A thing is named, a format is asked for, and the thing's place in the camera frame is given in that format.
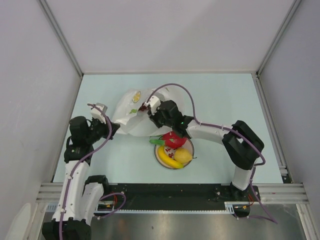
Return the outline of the round printed plate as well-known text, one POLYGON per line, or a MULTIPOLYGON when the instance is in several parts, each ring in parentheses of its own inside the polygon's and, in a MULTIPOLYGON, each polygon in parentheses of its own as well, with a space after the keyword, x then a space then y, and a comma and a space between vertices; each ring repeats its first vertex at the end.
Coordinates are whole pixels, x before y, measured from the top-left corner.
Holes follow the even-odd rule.
POLYGON ((154 143, 154 156, 158 163, 171 170, 183 169, 194 157, 194 145, 185 138, 184 140, 168 138, 152 139, 154 143))

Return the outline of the red fake dragon fruit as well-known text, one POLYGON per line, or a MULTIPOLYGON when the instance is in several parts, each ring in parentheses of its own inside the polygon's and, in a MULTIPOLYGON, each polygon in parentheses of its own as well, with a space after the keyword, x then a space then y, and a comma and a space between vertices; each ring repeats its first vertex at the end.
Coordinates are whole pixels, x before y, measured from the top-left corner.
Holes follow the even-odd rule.
POLYGON ((159 139, 150 139, 149 142, 154 145, 169 147, 172 149, 177 149, 182 147, 187 141, 186 137, 180 137, 175 132, 170 131, 162 136, 159 139))

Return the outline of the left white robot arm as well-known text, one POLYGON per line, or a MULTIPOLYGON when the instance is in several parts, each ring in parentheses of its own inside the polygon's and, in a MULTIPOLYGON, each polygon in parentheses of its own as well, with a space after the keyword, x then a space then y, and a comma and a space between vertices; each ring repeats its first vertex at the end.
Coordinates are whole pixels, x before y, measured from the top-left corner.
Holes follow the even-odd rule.
POLYGON ((120 128, 108 118, 87 120, 77 116, 70 120, 70 136, 64 152, 65 175, 62 191, 51 221, 42 226, 46 240, 90 240, 91 222, 100 200, 110 196, 105 175, 87 176, 96 149, 94 143, 111 140, 120 128))

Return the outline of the white plastic bag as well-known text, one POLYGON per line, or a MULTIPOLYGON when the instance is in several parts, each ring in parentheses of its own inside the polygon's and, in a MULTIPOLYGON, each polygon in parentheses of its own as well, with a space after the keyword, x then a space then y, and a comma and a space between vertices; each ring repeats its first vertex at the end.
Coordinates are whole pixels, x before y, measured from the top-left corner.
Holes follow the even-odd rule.
POLYGON ((148 116, 143 105, 154 90, 152 88, 129 89, 119 100, 112 116, 112 122, 120 125, 120 135, 150 137, 164 135, 171 131, 168 126, 158 128, 148 116))

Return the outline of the yellow fake lemon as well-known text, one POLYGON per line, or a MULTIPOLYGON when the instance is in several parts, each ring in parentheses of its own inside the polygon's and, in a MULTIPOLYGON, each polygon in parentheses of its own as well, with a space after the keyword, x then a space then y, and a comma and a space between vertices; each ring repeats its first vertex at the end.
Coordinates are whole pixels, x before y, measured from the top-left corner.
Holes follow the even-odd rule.
POLYGON ((186 148, 178 148, 174 153, 174 160, 186 164, 193 159, 193 155, 186 148))

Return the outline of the yellow fake banana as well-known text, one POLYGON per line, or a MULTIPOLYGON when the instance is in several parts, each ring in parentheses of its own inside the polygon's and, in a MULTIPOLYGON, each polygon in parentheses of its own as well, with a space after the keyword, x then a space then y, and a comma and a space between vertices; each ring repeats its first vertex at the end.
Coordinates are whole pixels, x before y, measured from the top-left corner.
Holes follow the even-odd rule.
POLYGON ((177 162, 176 160, 170 158, 168 155, 165 153, 165 148, 164 146, 160 146, 157 150, 157 154, 159 158, 168 166, 174 169, 182 169, 184 168, 184 165, 182 163, 177 162))

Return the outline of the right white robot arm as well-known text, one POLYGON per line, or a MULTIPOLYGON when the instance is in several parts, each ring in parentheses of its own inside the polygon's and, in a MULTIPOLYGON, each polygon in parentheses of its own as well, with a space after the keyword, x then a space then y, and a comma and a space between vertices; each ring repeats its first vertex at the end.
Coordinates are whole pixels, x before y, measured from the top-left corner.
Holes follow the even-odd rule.
POLYGON ((249 194, 256 161, 261 158, 265 145, 253 130, 241 120, 231 126, 201 123, 194 116, 183 115, 173 100, 151 99, 144 103, 149 119, 158 127, 169 127, 177 136, 188 139, 202 139, 225 147, 235 165, 230 183, 230 194, 242 201, 249 194))

